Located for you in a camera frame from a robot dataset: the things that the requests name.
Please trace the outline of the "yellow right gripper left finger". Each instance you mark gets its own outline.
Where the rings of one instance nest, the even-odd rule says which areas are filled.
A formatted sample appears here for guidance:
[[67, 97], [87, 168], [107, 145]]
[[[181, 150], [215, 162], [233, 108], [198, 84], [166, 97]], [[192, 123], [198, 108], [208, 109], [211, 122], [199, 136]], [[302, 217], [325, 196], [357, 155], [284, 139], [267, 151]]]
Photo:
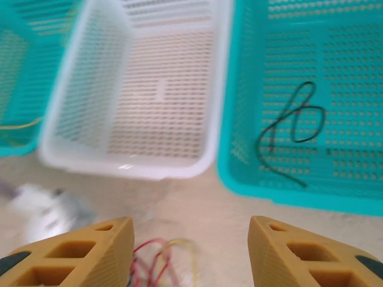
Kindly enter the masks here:
[[125, 216], [24, 245], [23, 259], [1, 274], [1, 286], [126, 286], [134, 247]]

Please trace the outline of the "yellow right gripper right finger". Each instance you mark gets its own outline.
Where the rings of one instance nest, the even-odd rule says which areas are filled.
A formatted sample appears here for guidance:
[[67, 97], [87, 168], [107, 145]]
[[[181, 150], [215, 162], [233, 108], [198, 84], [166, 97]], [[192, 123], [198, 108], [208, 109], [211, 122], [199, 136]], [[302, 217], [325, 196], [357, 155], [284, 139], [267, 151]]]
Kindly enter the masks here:
[[250, 219], [255, 286], [382, 286], [382, 262], [351, 245], [265, 216]]

